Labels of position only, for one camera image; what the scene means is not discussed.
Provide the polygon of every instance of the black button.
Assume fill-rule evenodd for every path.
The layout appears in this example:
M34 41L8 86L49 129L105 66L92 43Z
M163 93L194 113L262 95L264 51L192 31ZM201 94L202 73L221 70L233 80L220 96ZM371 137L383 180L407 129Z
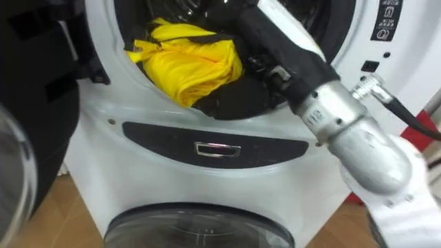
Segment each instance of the black button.
M377 61L366 61L365 64L361 67L363 72L375 72L380 65L380 62Z

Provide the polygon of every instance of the red object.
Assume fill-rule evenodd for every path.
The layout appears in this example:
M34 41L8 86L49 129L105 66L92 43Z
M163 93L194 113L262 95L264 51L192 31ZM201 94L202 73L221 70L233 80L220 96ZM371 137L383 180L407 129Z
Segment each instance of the red object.
M430 116L422 110L416 118L423 124L424 126L432 129L432 130L438 130L433 123L433 121L430 119ZM401 134L401 137L407 139L410 141L415 147L417 147L421 152L424 151L433 141L432 138L429 138L425 136L424 134L421 134L417 131L415 131L413 128L407 127L403 133ZM363 204L363 202L357 197L355 194L351 193L345 200L346 203L358 203Z

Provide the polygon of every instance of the laundry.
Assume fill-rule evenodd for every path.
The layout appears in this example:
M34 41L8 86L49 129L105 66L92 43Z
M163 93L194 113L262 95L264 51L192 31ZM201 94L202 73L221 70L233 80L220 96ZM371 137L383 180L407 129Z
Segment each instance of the laundry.
M232 37L161 18L152 25L148 41L135 39L135 50L127 54L142 62L150 80L179 105L191 107L242 76Z

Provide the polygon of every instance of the robotic arm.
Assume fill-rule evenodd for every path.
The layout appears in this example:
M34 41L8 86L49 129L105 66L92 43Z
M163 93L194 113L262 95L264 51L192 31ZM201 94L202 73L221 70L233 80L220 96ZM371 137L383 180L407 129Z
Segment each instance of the robotic arm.
M279 64L272 81L318 142L340 159L343 178L365 202L385 244L441 247L441 210L421 153L379 127L277 0L228 4L243 36L258 41Z

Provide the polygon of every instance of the door handle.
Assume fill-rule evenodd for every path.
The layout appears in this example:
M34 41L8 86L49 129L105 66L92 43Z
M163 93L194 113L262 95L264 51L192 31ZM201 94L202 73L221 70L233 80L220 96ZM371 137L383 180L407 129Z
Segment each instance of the door handle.
M210 158L236 158L240 154L240 146L235 145L224 145L224 144L215 144L215 143L204 143L204 142L195 142L194 148L196 153L201 156L207 156ZM202 149L208 148L209 150L215 151L218 149L219 152L227 151L231 154L219 154L217 152L203 152Z

